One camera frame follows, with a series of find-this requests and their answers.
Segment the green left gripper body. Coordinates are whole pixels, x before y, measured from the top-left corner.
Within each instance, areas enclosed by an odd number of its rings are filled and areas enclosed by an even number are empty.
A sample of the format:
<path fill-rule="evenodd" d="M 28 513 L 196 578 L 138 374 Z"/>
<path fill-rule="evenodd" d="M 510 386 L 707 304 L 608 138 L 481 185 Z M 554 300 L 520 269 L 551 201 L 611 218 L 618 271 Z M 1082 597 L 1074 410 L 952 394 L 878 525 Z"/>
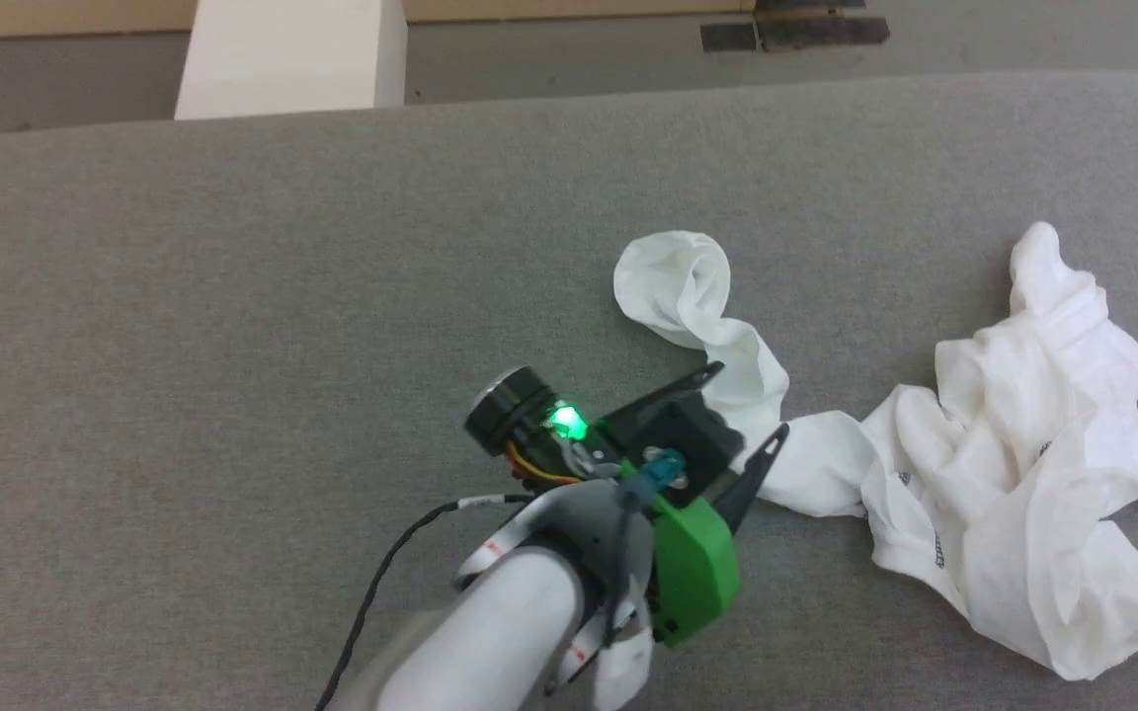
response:
<path fill-rule="evenodd" d="M 660 402 L 638 420 L 622 406 L 595 422 L 561 399 L 531 367 L 516 367 L 480 392 L 465 431 L 505 456 L 530 491 L 644 474 L 652 499 L 637 520 L 652 530 L 646 600 L 655 639 L 679 645 L 712 625 L 739 593 L 733 537 L 707 490 L 740 454 L 741 437 L 701 392 Z"/>

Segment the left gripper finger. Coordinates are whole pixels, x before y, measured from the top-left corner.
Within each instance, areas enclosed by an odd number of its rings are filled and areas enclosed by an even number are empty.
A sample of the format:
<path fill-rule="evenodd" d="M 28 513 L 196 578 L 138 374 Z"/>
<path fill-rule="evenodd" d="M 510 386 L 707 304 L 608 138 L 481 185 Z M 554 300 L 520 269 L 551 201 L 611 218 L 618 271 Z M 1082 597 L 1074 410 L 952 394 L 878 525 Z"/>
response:
<path fill-rule="evenodd" d="M 758 498 L 759 491 L 775 463 L 782 447 L 787 441 L 790 424 L 781 424 L 762 445 L 745 460 L 742 473 L 727 489 L 721 491 L 721 520 L 727 523 L 728 531 L 735 537 L 747 513 Z"/>
<path fill-rule="evenodd" d="M 678 399 L 687 392 L 700 392 L 718 377 L 724 369 L 721 361 L 710 361 L 704 367 L 693 370 L 687 377 L 681 377 L 668 385 L 660 386 L 636 400 L 622 406 L 622 417 L 638 420 L 646 411 L 655 408 L 660 402 Z"/>

